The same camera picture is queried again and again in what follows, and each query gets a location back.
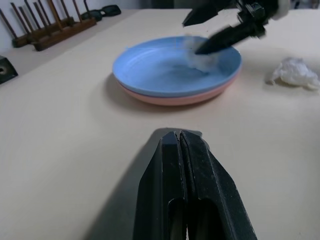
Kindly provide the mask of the pink plate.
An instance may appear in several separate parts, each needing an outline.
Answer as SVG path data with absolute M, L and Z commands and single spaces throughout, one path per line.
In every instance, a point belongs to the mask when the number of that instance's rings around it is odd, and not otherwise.
M 120 86 L 120 88 L 127 93 L 129 96 L 133 97 L 134 99 L 137 99 L 141 102 L 156 105 L 156 106 L 169 106 L 169 107 L 178 107 L 178 106 L 188 106 L 188 105 L 194 105 L 198 103 L 202 103 L 208 100 L 211 100 L 220 94 L 222 94 L 239 76 L 239 72 L 230 79 L 227 83 L 209 90 L 204 93 L 192 95 L 192 96 L 183 96 L 183 97 L 153 97 L 153 96 L 147 96 L 143 94 L 139 94 L 136 92 L 133 92 L 126 87 L 122 86 L 119 81 L 117 80 L 117 84 Z

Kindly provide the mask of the brown wooden plate rack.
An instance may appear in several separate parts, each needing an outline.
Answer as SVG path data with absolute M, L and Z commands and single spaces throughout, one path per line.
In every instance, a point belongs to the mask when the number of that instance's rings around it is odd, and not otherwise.
M 21 36 L 17 35 L 0 8 L 0 18 L 12 35 L 11 43 L 14 48 L 32 45 L 37 52 L 42 52 L 97 24 L 97 21 L 90 13 L 87 0 L 82 0 L 85 7 L 85 13 L 88 14 L 87 19 L 82 18 L 77 5 L 77 0 L 72 0 L 77 19 L 70 15 L 65 0 L 59 0 L 65 18 L 60 18 L 53 0 L 46 1 L 53 16 L 53 21 L 49 19 L 48 13 L 41 0 L 36 0 L 32 3 L 36 12 L 33 12 L 28 0 L 24 0 L 24 5 L 28 10 L 31 19 L 28 18 L 28 15 L 22 6 L 16 6 L 13 2 L 10 3 L 13 12 L 24 29 L 25 34 Z

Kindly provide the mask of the blue plate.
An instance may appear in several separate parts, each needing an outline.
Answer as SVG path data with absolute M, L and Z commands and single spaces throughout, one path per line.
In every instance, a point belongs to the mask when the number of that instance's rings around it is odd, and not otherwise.
M 188 97 L 226 84 L 242 67 L 242 56 L 233 47 L 219 53 L 211 72 L 190 68 L 184 36 L 149 40 L 127 48 L 112 66 L 113 75 L 125 88 L 145 96 Z

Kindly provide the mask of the black sunglasses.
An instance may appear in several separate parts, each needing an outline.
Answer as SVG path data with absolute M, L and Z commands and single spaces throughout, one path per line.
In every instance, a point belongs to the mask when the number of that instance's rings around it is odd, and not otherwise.
M 113 4 L 113 5 L 104 6 L 101 9 L 89 10 L 88 12 L 82 13 L 80 16 L 82 20 L 88 20 L 91 17 L 93 17 L 96 22 L 100 22 L 102 18 L 115 17 L 120 15 L 121 13 L 122 11 L 119 8 L 119 6 L 116 4 Z

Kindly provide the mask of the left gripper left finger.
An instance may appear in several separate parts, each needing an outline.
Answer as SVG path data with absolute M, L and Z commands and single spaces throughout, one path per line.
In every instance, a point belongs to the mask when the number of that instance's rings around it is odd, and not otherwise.
M 133 240 L 186 240 L 186 178 L 178 135 L 163 136 L 138 186 Z

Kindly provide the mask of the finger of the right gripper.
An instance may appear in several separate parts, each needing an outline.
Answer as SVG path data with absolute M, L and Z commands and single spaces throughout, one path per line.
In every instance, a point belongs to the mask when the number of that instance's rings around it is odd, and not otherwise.
M 232 47 L 253 34 L 253 23 L 243 22 L 236 26 L 229 26 L 212 35 L 199 48 L 196 55 L 209 55 Z
M 206 0 L 188 13 L 182 25 L 188 27 L 203 24 L 217 16 L 220 11 L 235 7 L 236 0 Z

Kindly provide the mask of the white tissue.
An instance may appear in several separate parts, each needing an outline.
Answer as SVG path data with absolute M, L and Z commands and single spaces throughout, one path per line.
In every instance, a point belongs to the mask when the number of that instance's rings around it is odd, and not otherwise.
M 199 70 L 203 73 L 209 73 L 213 67 L 219 62 L 219 53 L 210 53 L 197 55 L 196 50 L 207 39 L 201 36 L 187 34 L 184 36 L 183 46 L 186 50 L 186 60 L 190 68 Z
M 301 87 L 310 91 L 320 90 L 320 78 L 302 58 L 288 57 L 266 78 L 269 85 Z

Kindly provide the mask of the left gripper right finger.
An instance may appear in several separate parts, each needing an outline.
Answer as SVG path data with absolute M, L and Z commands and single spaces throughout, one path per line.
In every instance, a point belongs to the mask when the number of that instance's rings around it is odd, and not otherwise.
M 258 240 L 235 182 L 191 132 L 179 137 L 187 188 L 189 240 Z

